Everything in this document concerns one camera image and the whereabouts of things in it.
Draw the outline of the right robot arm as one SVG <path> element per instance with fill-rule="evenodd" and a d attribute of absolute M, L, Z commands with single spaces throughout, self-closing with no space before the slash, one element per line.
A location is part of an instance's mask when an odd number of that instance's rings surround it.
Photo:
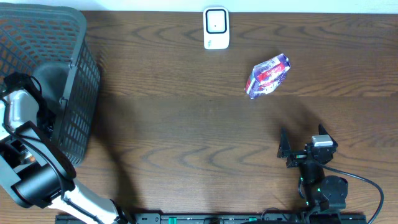
<path fill-rule="evenodd" d="M 288 168 L 300 171 L 299 189 L 310 208 L 317 212 L 334 212 L 346 208 L 348 181 L 336 175 L 326 176 L 324 166 L 333 159 L 338 143 L 318 126 L 318 134 L 301 151 L 292 150 L 287 132 L 281 129 L 278 158 L 286 160 Z"/>

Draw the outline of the purple red snack bag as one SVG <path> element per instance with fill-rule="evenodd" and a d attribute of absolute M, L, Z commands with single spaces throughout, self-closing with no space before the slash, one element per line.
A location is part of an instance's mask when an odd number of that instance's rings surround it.
<path fill-rule="evenodd" d="M 290 69 L 289 58 L 284 54 L 257 64 L 246 82 L 244 91 L 250 99 L 272 93 L 286 78 Z"/>

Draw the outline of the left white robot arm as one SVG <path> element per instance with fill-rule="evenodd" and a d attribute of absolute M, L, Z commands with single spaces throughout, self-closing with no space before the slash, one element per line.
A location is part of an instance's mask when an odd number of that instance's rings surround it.
<path fill-rule="evenodd" d="M 70 160 L 50 140 L 56 115 L 39 81 L 14 72 L 1 92 L 1 187 L 19 206 L 52 208 L 83 223 L 134 223 L 111 199 L 78 181 Z"/>

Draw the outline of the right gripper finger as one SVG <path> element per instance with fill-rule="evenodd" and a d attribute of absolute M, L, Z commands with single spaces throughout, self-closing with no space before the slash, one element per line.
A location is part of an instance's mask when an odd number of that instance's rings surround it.
<path fill-rule="evenodd" d="M 328 135 L 328 132 L 326 131 L 326 129 L 322 124 L 318 125 L 318 133 L 319 135 Z"/>
<path fill-rule="evenodd" d="M 289 139 L 284 128 L 280 130 L 280 143 L 277 151 L 278 158 L 289 157 L 292 150 L 290 148 Z"/>

